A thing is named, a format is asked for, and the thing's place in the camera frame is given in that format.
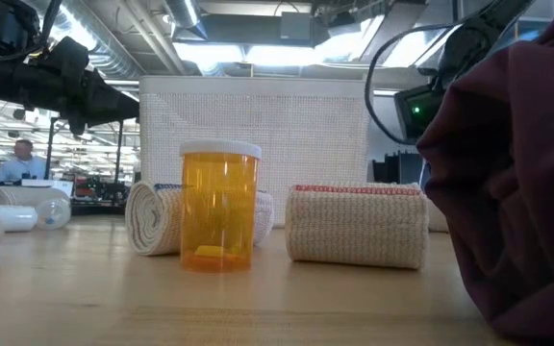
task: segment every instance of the red stripe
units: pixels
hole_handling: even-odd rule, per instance
[[[406,187],[336,187],[326,185],[295,185],[296,191],[329,192],[329,193],[361,193],[381,195],[418,196],[420,190]]]

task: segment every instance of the person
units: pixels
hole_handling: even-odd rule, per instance
[[[16,158],[7,161],[0,167],[0,184],[17,182],[21,179],[43,179],[46,172],[46,161],[32,155],[34,143],[20,139],[14,145]]]

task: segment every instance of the desk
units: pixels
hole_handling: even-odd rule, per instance
[[[448,235],[422,272],[292,263],[284,231],[250,273],[196,274],[130,250],[121,216],[0,245],[0,345],[499,345]]]

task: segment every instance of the maroon fabric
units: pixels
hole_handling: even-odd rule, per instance
[[[418,150],[478,309],[554,341],[554,22],[454,83]]]

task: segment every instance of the white pegboard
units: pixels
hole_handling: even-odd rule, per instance
[[[180,183],[184,141],[248,141],[263,149],[259,189],[273,196],[275,222],[283,224],[291,185],[366,180],[364,87],[353,81],[142,78],[142,178]]]

